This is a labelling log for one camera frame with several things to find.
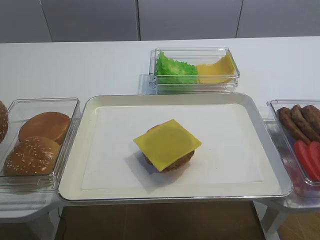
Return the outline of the brown patty right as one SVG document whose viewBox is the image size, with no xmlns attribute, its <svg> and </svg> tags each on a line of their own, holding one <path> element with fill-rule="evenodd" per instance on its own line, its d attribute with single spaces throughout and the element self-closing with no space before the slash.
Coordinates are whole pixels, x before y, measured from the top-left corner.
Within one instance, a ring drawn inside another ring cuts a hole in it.
<svg viewBox="0 0 320 240">
<path fill-rule="evenodd" d="M 320 110 L 314 105 L 307 105 L 302 108 L 302 115 L 310 126 L 319 134 L 320 133 Z"/>
</svg>

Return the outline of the red tomato slice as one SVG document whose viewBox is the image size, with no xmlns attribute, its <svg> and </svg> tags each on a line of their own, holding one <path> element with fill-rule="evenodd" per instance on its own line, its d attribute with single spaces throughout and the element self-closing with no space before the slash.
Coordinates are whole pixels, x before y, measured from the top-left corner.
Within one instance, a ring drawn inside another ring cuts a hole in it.
<svg viewBox="0 0 320 240">
<path fill-rule="evenodd" d="M 320 176 L 320 143 L 312 141 L 307 147 L 307 154 L 316 175 Z"/>
<path fill-rule="evenodd" d="M 302 140 L 297 140 L 293 145 L 293 149 L 308 179 L 312 182 L 319 182 L 320 173 L 308 157 L 308 145 Z"/>
</svg>

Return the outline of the yellow cheese slice on patty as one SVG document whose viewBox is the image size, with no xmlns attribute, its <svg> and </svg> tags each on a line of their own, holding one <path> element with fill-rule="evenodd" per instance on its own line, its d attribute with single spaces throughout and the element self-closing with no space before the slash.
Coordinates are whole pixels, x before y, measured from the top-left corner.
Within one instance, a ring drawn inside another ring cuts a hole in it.
<svg viewBox="0 0 320 240">
<path fill-rule="evenodd" d="M 198 138 L 174 119 L 155 125 L 133 141 L 142 153 L 156 156 L 164 152 L 183 156 L 202 145 Z"/>
</svg>

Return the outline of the silver metal tray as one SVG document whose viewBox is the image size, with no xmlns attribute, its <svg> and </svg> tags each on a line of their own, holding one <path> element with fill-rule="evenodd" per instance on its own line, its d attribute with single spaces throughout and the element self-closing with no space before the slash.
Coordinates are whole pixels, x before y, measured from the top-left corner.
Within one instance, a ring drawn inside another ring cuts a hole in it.
<svg viewBox="0 0 320 240">
<path fill-rule="evenodd" d="M 215 183 L 196 188 L 159 188 L 147 191 L 143 188 L 100 188 L 84 189 L 82 182 L 95 134 L 100 107 L 135 106 L 243 106 L 263 147 L 266 158 L 258 167 L 263 175 L 261 182 Z M 293 189 L 290 177 L 284 167 L 261 115 L 254 101 L 242 93 L 203 93 L 177 95 L 110 95 L 96 96 L 85 104 L 80 124 L 68 156 L 58 191 L 70 202 L 129 203 L 129 202 L 186 202 L 213 199 L 258 199 L 282 198 Z"/>
</svg>

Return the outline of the yellow cheese slices in container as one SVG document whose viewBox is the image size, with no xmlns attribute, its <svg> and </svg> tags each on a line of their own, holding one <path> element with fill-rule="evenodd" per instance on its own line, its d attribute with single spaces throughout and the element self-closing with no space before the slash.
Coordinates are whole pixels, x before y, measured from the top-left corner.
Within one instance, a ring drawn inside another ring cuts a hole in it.
<svg viewBox="0 0 320 240">
<path fill-rule="evenodd" d="M 229 55 L 222 57 L 213 64 L 196 65 L 200 84 L 219 84 L 226 82 L 236 72 Z"/>
</svg>

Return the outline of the brown burger patty on tray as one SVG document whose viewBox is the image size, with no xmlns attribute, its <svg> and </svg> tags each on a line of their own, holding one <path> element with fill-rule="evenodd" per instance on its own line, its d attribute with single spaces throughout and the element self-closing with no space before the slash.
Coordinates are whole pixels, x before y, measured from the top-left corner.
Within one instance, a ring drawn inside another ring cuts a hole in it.
<svg viewBox="0 0 320 240">
<path fill-rule="evenodd" d="M 160 153 L 159 155 L 155 153 L 145 154 L 143 152 L 142 155 L 149 165 L 155 167 L 158 172 L 164 173 L 181 168 L 191 160 L 194 153 L 195 150 L 184 155 L 181 153 L 169 153 L 168 151 Z"/>
</svg>

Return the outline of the brown patty left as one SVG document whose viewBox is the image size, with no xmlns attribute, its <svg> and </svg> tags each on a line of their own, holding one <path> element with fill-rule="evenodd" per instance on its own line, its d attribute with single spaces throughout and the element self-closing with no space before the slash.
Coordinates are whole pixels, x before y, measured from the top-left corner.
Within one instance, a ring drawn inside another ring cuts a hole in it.
<svg viewBox="0 0 320 240">
<path fill-rule="evenodd" d="M 298 128 L 293 121 L 292 112 L 289 108 L 281 107 L 276 112 L 281 124 L 296 141 L 301 140 L 306 144 L 311 143 L 311 140 Z"/>
</svg>

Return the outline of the sesame bun in container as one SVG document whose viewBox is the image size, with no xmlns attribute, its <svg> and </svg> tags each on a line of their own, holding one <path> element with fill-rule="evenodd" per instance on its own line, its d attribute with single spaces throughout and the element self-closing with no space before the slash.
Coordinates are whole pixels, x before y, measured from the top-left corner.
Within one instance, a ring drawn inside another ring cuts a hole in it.
<svg viewBox="0 0 320 240">
<path fill-rule="evenodd" d="M 6 157 L 5 176 L 48 175 L 53 172 L 61 146 L 46 137 L 31 136 L 22 140 Z"/>
</svg>

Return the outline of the sesame bun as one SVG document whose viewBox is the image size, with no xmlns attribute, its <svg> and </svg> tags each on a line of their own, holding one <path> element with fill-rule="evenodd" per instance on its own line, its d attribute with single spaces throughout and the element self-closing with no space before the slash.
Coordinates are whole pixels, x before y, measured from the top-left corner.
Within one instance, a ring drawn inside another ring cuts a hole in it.
<svg viewBox="0 0 320 240">
<path fill-rule="evenodd" d="M 53 172 L 61 146 L 46 137 L 31 136 L 22 140 L 6 157 L 5 176 L 48 175 Z"/>
<path fill-rule="evenodd" d="M 9 124 L 7 107 L 0 101 L 0 143 L 5 139 Z"/>
</svg>

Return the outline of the brown patty middle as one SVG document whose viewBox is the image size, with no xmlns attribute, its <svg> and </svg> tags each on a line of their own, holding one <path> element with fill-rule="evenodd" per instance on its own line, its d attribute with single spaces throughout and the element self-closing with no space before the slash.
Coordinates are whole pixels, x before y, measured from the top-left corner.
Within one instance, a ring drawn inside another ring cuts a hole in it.
<svg viewBox="0 0 320 240">
<path fill-rule="evenodd" d="M 320 135 L 312 128 L 312 126 L 307 122 L 302 114 L 302 108 L 299 104 L 296 104 L 291 109 L 291 116 L 294 123 L 298 126 L 301 132 L 310 141 L 320 141 Z"/>
</svg>

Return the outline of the red tomato slice left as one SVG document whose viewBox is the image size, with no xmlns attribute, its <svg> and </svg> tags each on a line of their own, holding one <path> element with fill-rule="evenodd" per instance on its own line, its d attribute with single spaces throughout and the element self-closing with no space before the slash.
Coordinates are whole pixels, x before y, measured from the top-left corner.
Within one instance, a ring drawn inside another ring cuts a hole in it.
<svg viewBox="0 0 320 240">
<path fill-rule="evenodd" d="M 293 149 L 308 179 L 312 182 L 319 182 L 320 173 L 308 157 L 308 145 L 302 140 L 297 140 L 293 145 Z"/>
</svg>

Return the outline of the sesame top bun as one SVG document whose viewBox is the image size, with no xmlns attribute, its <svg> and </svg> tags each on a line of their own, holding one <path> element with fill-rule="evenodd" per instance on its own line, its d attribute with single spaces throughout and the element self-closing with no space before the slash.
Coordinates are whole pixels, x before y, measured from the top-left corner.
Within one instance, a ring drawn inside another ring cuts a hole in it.
<svg viewBox="0 0 320 240">
<path fill-rule="evenodd" d="M 5 139 L 9 124 L 7 107 L 0 101 L 0 143 Z"/>
</svg>

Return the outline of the red tomato slice middle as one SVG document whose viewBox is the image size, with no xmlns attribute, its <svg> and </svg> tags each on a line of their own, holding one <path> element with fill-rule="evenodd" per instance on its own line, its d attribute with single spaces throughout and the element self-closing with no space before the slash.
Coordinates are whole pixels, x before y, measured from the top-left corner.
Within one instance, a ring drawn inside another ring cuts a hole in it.
<svg viewBox="0 0 320 240">
<path fill-rule="evenodd" d="M 312 141 L 307 147 L 307 154 L 316 175 L 320 176 L 320 143 Z"/>
</svg>

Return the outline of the clear lettuce cheese container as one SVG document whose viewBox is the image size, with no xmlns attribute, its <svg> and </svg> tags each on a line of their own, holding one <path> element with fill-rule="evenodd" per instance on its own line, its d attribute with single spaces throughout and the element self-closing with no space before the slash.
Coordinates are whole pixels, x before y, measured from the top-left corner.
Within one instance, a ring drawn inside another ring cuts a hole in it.
<svg viewBox="0 0 320 240">
<path fill-rule="evenodd" d="M 180 62 L 187 62 L 190 65 L 214 64 L 226 55 L 230 56 L 235 67 L 235 74 L 229 80 L 222 83 L 202 84 L 159 84 L 157 82 L 156 64 L 160 51 L 165 56 Z M 155 94 L 192 94 L 192 93 L 232 93 L 239 84 L 240 72 L 236 62 L 227 47 L 209 48 L 156 48 L 151 51 L 149 63 L 149 76 L 147 78 L 149 88 Z"/>
</svg>

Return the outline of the white paper liner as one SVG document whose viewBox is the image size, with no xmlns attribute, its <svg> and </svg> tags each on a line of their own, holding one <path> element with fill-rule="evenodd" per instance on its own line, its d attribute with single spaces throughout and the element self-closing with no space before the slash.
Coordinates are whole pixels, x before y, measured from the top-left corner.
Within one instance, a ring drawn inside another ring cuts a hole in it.
<svg viewBox="0 0 320 240">
<path fill-rule="evenodd" d="M 136 189 L 261 182 L 265 151 L 240 104 L 99 107 L 82 181 L 83 189 Z M 201 141 L 190 163 L 160 173 L 134 139 L 176 120 Z"/>
</svg>

